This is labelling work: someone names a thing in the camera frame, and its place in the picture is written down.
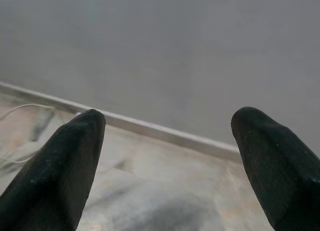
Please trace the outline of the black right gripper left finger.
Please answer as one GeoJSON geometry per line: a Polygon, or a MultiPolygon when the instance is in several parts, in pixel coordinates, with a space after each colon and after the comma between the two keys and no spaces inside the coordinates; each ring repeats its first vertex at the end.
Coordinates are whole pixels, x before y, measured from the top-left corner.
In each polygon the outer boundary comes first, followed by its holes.
{"type": "Polygon", "coordinates": [[[74,231],[95,178],[106,119],[87,110],[59,127],[0,197],[3,231],[74,231]]]}

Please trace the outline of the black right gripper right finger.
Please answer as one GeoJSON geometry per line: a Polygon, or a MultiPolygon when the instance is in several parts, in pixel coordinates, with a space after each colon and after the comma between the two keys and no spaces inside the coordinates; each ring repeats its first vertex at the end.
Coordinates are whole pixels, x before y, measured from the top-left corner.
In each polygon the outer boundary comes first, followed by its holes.
{"type": "Polygon", "coordinates": [[[231,119],[251,187],[276,231],[320,229],[320,159],[288,127],[254,107],[231,119]]]}

